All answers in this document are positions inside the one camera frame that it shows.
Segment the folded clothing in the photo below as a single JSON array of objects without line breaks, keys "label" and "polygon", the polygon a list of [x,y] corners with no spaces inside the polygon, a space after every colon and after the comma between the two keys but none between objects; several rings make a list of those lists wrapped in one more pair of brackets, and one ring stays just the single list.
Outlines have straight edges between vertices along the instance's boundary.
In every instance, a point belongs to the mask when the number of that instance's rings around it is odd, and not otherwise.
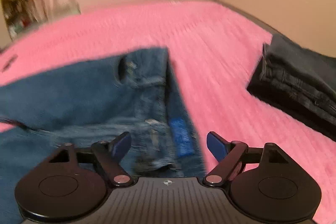
[{"label": "folded clothing", "polygon": [[336,58],[282,35],[264,44],[247,86],[250,94],[336,141]]},{"label": "folded clothing", "polygon": [[121,166],[133,176],[204,176],[198,135],[166,48],[141,49],[40,73],[0,87],[0,214],[21,222],[16,183],[62,143],[87,147],[128,131]]}]

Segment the bed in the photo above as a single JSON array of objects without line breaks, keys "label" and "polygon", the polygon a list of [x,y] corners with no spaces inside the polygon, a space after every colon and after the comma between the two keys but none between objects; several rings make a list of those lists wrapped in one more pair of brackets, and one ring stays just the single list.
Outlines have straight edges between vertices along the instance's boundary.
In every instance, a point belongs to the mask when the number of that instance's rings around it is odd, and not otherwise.
[{"label": "bed", "polygon": [[209,131],[254,147],[275,142],[318,182],[322,200],[314,220],[331,224],[336,143],[254,98],[246,85],[274,32],[336,56],[335,0],[216,1],[78,0],[82,15],[46,24],[0,55],[0,68],[6,67],[0,85],[82,60],[167,46],[207,170],[217,163],[206,149]]}]

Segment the circular cover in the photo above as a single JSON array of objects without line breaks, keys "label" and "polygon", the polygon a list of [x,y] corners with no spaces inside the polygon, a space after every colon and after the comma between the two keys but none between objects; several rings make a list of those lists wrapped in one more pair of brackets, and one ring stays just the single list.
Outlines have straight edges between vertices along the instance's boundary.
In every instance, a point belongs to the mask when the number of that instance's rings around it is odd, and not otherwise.
[{"label": "circular cover", "polygon": [[247,215],[268,223],[311,218],[320,204],[317,183],[286,164],[256,168],[238,175],[230,186],[233,202]]},{"label": "circular cover", "polygon": [[17,184],[15,198],[24,217],[55,222],[89,213],[102,202],[106,190],[98,174],[82,169],[66,175],[26,176]]}]

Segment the blue patch on jeans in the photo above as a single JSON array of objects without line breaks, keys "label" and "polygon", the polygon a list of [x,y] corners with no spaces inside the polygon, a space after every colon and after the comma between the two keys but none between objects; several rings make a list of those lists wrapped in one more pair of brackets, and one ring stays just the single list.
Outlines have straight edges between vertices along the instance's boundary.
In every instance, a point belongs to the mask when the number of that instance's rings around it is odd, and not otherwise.
[{"label": "blue patch on jeans", "polygon": [[183,157],[194,154],[193,142],[190,139],[184,120],[177,118],[170,120],[168,123],[174,136],[177,156]]}]

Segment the pink blanket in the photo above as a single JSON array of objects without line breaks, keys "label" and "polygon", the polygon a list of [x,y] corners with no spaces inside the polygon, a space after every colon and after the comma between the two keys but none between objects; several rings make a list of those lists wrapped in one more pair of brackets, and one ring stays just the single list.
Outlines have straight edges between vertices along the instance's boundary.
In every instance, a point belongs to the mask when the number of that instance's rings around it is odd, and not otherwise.
[{"label": "pink blanket", "polygon": [[[319,224],[336,220],[336,143],[246,91],[271,34],[212,2],[129,5],[68,17],[23,38],[0,55],[0,85],[74,62],[139,47],[167,46],[207,169],[216,160],[206,134],[262,147],[275,142],[320,185]],[[0,124],[0,130],[8,126]]]}]

